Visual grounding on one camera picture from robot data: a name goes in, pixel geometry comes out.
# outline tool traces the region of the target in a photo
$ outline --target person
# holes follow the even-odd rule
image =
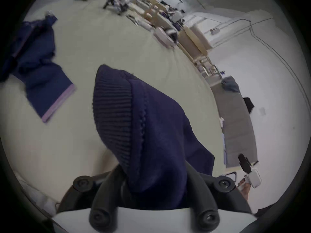
[[[183,14],[185,13],[184,10],[181,11],[176,11],[171,17],[170,20],[174,23],[176,23],[177,21],[181,20],[184,16]]]
[[[240,185],[242,185],[244,182],[245,182],[245,178],[243,178],[243,179],[238,183],[238,187],[239,187]],[[245,183],[245,184],[243,185],[243,189],[240,191],[241,194],[243,195],[243,197],[244,197],[246,200],[248,200],[248,193],[249,193],[250,190],[251,190],[251,184]]]
[[[238,187],[239,187],[240,185],[242,185],[244,182],[245,182],[245,178],[242,179],[242,180],[238,183]],[[246,200],[248,200],[248,193],[249,193],[250,190],[251,190],[251,184],[245,183],[245,184],[243,185],[243,189],[240,191],[241,194],[243,195],[243,197],[244,197]],[[271,204],[271,205],[269,205],[269,206],[267,206],[267,207],[265,207],[265,208],[259,209],[259,210],[257,211],[257,213],[254,214],[254,216],[257,217],[257,218],[261,217],[261,216],[262,216],[263,214],[265,214],[273,205],[274,205],[274,204]]]

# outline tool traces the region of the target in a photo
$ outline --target black cable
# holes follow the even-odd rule
[[[301,92],[302,92],[302,94],[303,94],[303,97],[304,97],[304,99],[305,99],[305,103],[306,103],[306,105],[307,105],[307,107],[308,107],[308,112],[309,112],[309,119],[311,120],[311,104],[310,104],[310,101],[309,101],[309,98],[308,98],[308,96],[307,96],[307,93],[306,93],[306,91],[305,91],[305,89],[304,89],[304,87],[302,86],[302,83],[300,82],[300,80],[299,80],[299,78],[297,77],[297,75],[296,75],[296,73],[293,71],[293,69],[290,67],[290,65],[287,63],[287,61],[286,60],[284,60],[284,58],[273,48],[273,47],[271,47],[268,43],[266,43],[264,40],[262,40],[262,39],[260,39],[258,36],[256,36],[255,35],[255,33],[254,33],[254,29],[253,29],[253,27],[252,27],[252,24],[250,23],[250,25],[251,25],[251,28],[249,29],[250,30],[250,33],[251,33],[251,36],[252,37],[254,37],[257,41],[259,41],[261,44],[263,44],[266,48],[268,48],[282,63],[283,63],[283,65],[286,67],[286,69],[290,72],[290,75],[293,77],[293,79],[296,81],[296,79],[297,79],[297,81],[299,82],[299,86],[301,87],[301,89],[302,89],[302,91],[301,91],[301,89],[299,89]]]

